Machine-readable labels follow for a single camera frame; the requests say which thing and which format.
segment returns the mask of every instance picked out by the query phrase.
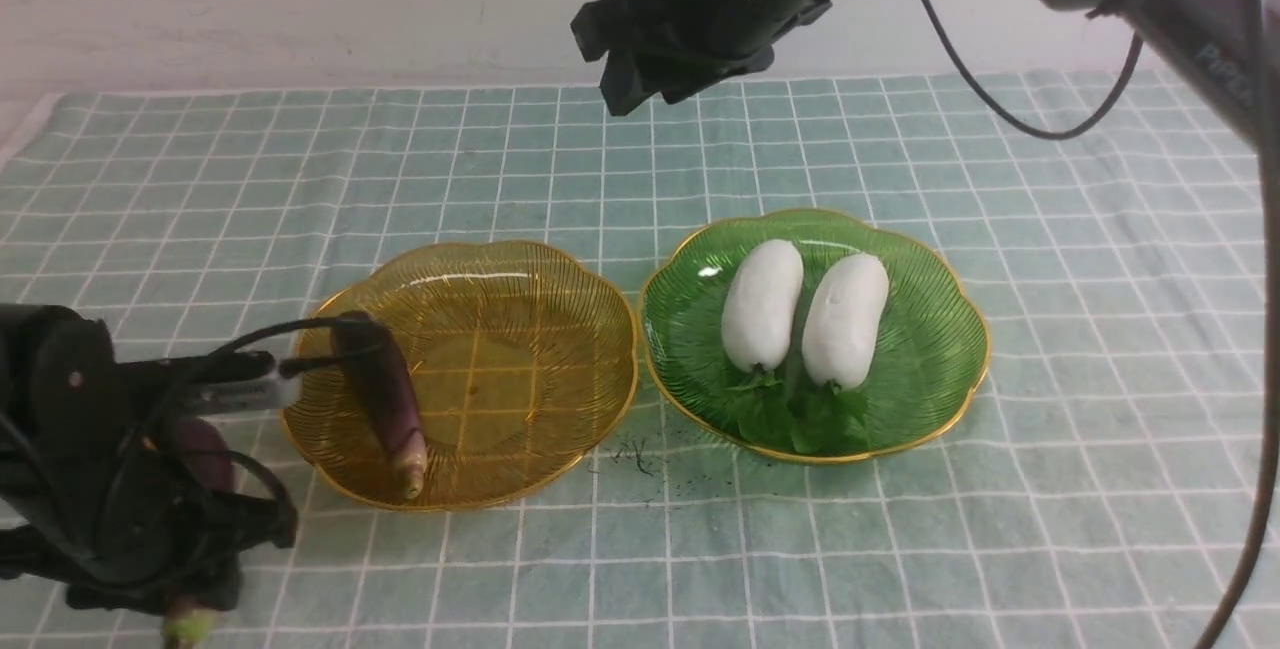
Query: white radish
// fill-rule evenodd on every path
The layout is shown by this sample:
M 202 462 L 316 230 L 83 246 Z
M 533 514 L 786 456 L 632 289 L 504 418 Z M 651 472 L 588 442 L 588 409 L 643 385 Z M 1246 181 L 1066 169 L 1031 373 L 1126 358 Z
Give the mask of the white radish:
M 791 242 L 768 239 L 742 260 L 721 315 L 721 342 L 733 366 L 773 371 L 791 348 L 791 321 L 804 261 Z
M 805 371 L 814 383 L 835 381 L 849 390 L 867 381 L 887 298 L 888 274 L 872 253 L 855 253 L 827 270 L 800 342 Z

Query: black cable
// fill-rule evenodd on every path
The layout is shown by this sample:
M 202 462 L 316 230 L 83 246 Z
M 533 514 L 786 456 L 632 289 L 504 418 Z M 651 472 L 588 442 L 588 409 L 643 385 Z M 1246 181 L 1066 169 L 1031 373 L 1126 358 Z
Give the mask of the black cable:
M 284 507 L 289 504 L 289 490 L 284 486 L 284 483 L 280 481 L 280 477 L 275 476 L 275 472 L 266 469 L 266 466 L 262 465 L 262 462 L 257 461 L 253 457 L 250 457 L 248 454 L 244 454 L 243 452 L 236 452 L 233 449 L 206 449 L 206 451 L 192 449 L 182 452 L 166 452 L 164 456 L 225 458 L 233 465 L 242 467 L 250 476 L 260 481 L 260 484 L 271 495 L 271 499 L 274 499 L 278 507 Z M 202 489 L 205 489 L 204 492 L 205 501 L 206 502 L 211 501 L 212 493 L 210 488 L 205 486 L 204 484 L 200 485 Z M 169 586 L 173 585 L 174 581 L 179 581 L 189 576 L 193 571 L 198 570 L 200 567 L 206 566 L 211 562 L 218 562 L 221 559 L 230 558 L 239 553 L 237 549 L 232 548 L 225 552 L 201 556 L 205 554 L 205 547 L 206 543 L 204 540 L 204 536 L 201 536 L 200 543 L 192 548 L 188 559 L 174 562 L 169 567 L 165 567 L 165 571 L 160 572 L 159 575 L 147 577 L 146 580 L 125 585 L 115 585 L 114 589 L 118 591 L 147 591 L 152 589 L 169 589 Z M 195 563 L 192 561 L 193 558 L 198 559 L 198 563 Z
M 969 74 L 969 70 L 960 61 L 960 56 L 956 55 L 955 47 L 947 40 L 937 12 L 933 10 L 933 3 L 929 0 L 920 0 L 920 3 L 923 3 L 924 12 L 928 14 L 933 29 L 942 42 L 942 47 L 946 49 L 947 56 L 951 58 L 956 70 L 960 70 L 960 76 L 964 76 L 969 87 L 974 92 L 978 92 L 983 102 L 987 102 L 987 106 L 992 111 L 1001 115 L 1001 119 L 1010 122 L 1010 124 L 1020 131 L 1025 131 L 1028 134 L 1033 134 L 1033 137 L 1044 140 L 1079 137 L 1084 131 L 1092 129 L 1102 116 L 1106 116 L 1106 113 L 1111 110 L 1111 106 L 1115 106 L 1115 102 L 1120 99 L 1120 93 L 1124 92 L 1129 83 L 1142 49 L 1142 38 L 1134 35 L 1124 70 L 1120 72 L 1120 78 L 1116 81 L 1115 87 L 1111 88 L 1111 93 L 1102 101 L 1102 106 L 1098 108 L 1098 111 L 1094 111 L 1093 116 L 1089 116 L 1088 120 L 1084 120 L 1082 125 L 1073 131 L 1050 133 L 1050 131 L 1038 131 L 1037 128 L 1032 128 L 1032 125 L 1025 125 L 1023 122 L 1016 120 L 1015 116 L 1005 111 L 995 99 L 979 87 L 977 79 L 973 78 L 973 74 Z M 1121 3 L 1124 0 L 1105 0 L 1096 10 L 1089 12 L 1088 17 L 1092 19 L 1092 17 L 1097 15 L 1114 14 L 1121 6 Z M 1267 521 L 1271 516 L 1276 492 L 1276 475 L 1277 470 L 1280 470 L 1280 323 L 1275 321 L 1274 316 L 1275 307 L 1280 303 L 1280 218 L 1276 216 L 1276 211 L 1280 211 L 1280 137 L 1277 137 L 1275 131 L 1276 119 L 1280 119 L 1280 116 L 1276 116 L 1276 97 L 1272 93 L 1274 84 L 1267 73 L 1265 42 L 1266 6 L 1263 0 L 1244 0 L 1244 15 L 1245 38 L 1249 45 L 1251 78 L 1256 97 L 1253 109 L 1254 122 L 1257 122 L 1258 175 L 1262 188 L 1262 224 L 1267 273 L 1262 448 L 1253 498 L 1253 512 L 1249 516 L 1249 526 L 1244 535 L 1240 558 L 1222 593 L 1222 599 L 1196 641 L 1194 649 L 1212 649 L 1212 645 L 1217 644 L 1217 640 L 1231 621 L 1231 614 L 1244 597 L 1244 590 L 1248 589 L 1249 580 L 1252 580 L 1253 572 L 1257 570 L 1262 548 L 1266 545 Z
M 1065 140 L 1074 140 L 1080 137 L 1080 134 L 1087 133 L 1087 131 L 1093 129 L 1098 122 L 1103 120 L 1107 116 L 1107 113 L 1111 113 L 1112 108 L 1116 106 L 1116 102 L 1120 101 L 1120 96 L 1124 93 L 1124 90 L 1129 87 L 1129 79 L 1133 79 L 1133 72 L 1138 69 L 1138 58 L 1142 56 L 1142 37 L 1133 35 L 1133 42 L 1129 42 L 1129 55 L 1125 56 L 1120 77 L 1116 78 L 1116 83 L 1111 88 L 1111 92 L 1107 92 L 1106 99 L 1102 99 L 1102 104 L 1097 108 L 1097 111 L 1093 111 L 1088 119 L 1084 119 L 1080 124 L 1074 125 L 1074 128 L 1068 131 L 1041 129 L 1038 125 L 1027 124 L 1027 122 L 1014 116 L 1009 110 L 1006 110 L 1006 108 L 1000 106 L 996 97 L 992 97 L 991 93 L 987 93 L 987 90 L 982 88 L 978 79 L 974 78 L 972 72 L 969 72 L 969 67 L 965 67 L 964 60 L 961 60 L 959 52 L 956 52 L 955 46 L 951 45 L 951 38 L 947 37 L 947 31 L 942 28 L 942 20 L 938 19 L 938 12 L 934 10 L 933 1 L 920 0 L 920 5 L 924 6 L 924 14 L 929 17 L 929 24 L 933 26 L 933 33 L 938 35 L 943 51 L 947 52 L 947 58 L 951 58 L 951 64 L 960 72 L 960 77 L 965 79 L 965 84 L 969 84 L 969 88 L 973 90 L 974 93 L 978 93 L 978 99 L 982 99 L 983 104 L 991 108 L 991 111 L 996 111 L 1000 119 L 1005 119 L 1023 134 L 1029 134 L 1030 137 L 1038 140 L 1047 140 L 1048 142 L 1065 142 Z
M 302 332 L 306 329 L 333 329 L 334 326 L 342 324 L 362 324 L 365 320 L 358 320 L 357 317 L 302 317 L 296 321 L 284 321 L 282 324 L 265 326 L 256 332 L 239 335 L 239 338 L 233 339 L 221 347 L 212 349 L 212 352 L 206 353 L 204 357 L 197 358 L 179 371 L 177 376 L 169 383 L 164 393 L 156 398 L 156 402 L 151 406 L 151 410 L 142 417 L 142 421 L 132 431 L 128 438 L 124 439 L 123 448 L 120 451 L 120 457 L 115 462 L 115 471 L 111 474 L 111 480 L 108 484 L 106 494 L 99 508 L 99 521 L 96 522 L 96 531 L 101 531 L 106 526 L 102 520 L 106 512 L 115 502 L 115 497 L 120 493 L 124 475 L 128 467 L 137 461 L 138 456 L 143 449 L 143 440 L 151 431 L 155 431 L 159 426 L 160 420 L 164 419 L 165 412 L 172 411 L 178 407 L 183 397 L 184 390 L 196 380 L 209 371 L 214 365 L 216 365 L 221 358 L 243 349 L 250 344 L 255 344 L 264 339 L 270 339 L 274 335 L 292 334 L 294 332 Z M 371 347 L 370 349 L 380 349 L 380 347 Z M 100 543 L 101 536 L 96 538 L 95 544 Z
M 73 539 L 70 521 L 68 520 L 67 511 L 63 508 L 61 493 L 58 490 L 58 485 L 54 484 L 54 474 L 49 470 L 49 465 L 40 457 L 40 452 L 31 444 L 31 439 L 4 412 L 0 412 L 0 434 L 4 435 L 5 440 L 9 442 L 19 457 L 23 458 L 27 469 L 36 475 L 40 484 L 44 485 L 45 497 L 47 497 L 50 508 L 54 512 L 54 522 L 58 525 L 58 531 L 64 538 Z
M 1244 597 L 1249 580 L 1258 566 L 1258 557 L 1266 544 L 1267 520 L 1271 517 L 1271 504 L 1275 499 L 1276 470 L 1280 466 L 1280 324 L 1275 320 L 1275 307 L 1280 303 L 1280 143 L 1276 138 L 1276 115 L 1274 84 L 1267 73 L 1266 61 L 1266 6 L 1263 0 L 1244 0 L 1245 35 L 1249 44 L 1249 64 L 1252 65 L 1254 120 L 1257 120 L 1258 142 L 1258 180 L 1262 188 L 1262 225 L 1266 247 L 1266 341 L 1263 352 L 1265 380 L 1262 398 L 1262 456 L 1258 466 L 1257 488 L 1253 497 L 1253 513 L 1249 529 L 1244 535 L 1244 547 L 1235 571 L 1226 585 L 1222 599 L 1210 617 L 1201 634 L 1196 649 L 1210 649 L 1215 645 L 1231 613 Z

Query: yellow plate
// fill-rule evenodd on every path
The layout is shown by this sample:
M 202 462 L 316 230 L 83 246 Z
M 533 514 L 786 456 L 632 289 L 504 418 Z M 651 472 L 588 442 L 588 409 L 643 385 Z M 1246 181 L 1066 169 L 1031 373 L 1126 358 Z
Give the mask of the yellow plate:
M 316 316 L 370 312 L 396 335 L 433 454 L 404 502 L 338 370 L 306 375 L 284 411 L 298 452 L 338 492 L 385 509 L 479 508 L 568 471 L 635 397 L 635 316 L 612 284 L 534 242 L 429 244 L 334 294 Z M 330 353 L 328 330 L 298 356 Z

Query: purple vegetable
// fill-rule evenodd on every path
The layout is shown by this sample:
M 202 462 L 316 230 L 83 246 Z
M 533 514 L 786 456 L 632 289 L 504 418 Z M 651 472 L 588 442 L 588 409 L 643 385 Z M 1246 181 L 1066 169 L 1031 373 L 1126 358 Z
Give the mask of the purple vegetable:
M 426 440 L 404 356 L 387 326 L 366 312 L 348 311 L 342 316 L 356 321 L 329 330 L 333 353 L 340 358 L 347 385 L 365 408 L 404 498 L 415 499 L 426 481 Z
M 216 454 L 227 451 L 227 440 L 214 425 L 196 417 L 182 417 L 173 422 L 172 439 L 178 452 L 210 452 L 182 457 L 196 481 L 216 492 L 236 492 L 236 467 L 225 454 Z M 218 612 L 197 599 L 175 597 L 160 626 L 164 649 L 195 649 L 209 637 L 216 620 Z
M 236 492 L 236 466 L 225 454 L 227 440 L 214 425 L 197 417 L 174 420 L 173 443 L 179 452 L 210 452 L 186 454 L 182 463 L 196 476 L 196 481 L 219 492 Z

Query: plate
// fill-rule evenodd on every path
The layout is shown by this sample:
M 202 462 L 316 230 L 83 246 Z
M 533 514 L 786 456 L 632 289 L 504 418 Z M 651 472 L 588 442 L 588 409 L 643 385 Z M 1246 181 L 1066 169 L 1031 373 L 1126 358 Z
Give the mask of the plate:
M 764 239 L 790 239 L 804 257 L 782 383 L 744 389 L 750 376 L 724 356 L 719 317 L 739 264 Z M 890 276 L 867 383 L 835 394 L 809 380 L 800 335 L 824 271 L 855 252 Z M 691 234 L 640 293 L 649 367 L 663 396 L 694 422 L 772 458 L 842 463 L 932 440 L 964 416 L 991 364 L 991 334 L 955 271 L 909 236 L 826 210 L 786 210 L 714 221 Z
M 410 367 L 431 456 L 406 502 L 338 370 L 310 373 L 283 421 L 342 494 L 380 508 L 479 508 L 535 492 L 621 421 L 635 396 L 639 330 L 626 298 L 567 253 L 534 242 L 429 244 L 325 302 L 370 312 Z M 298 356 L 330 353 L 328 330 Z

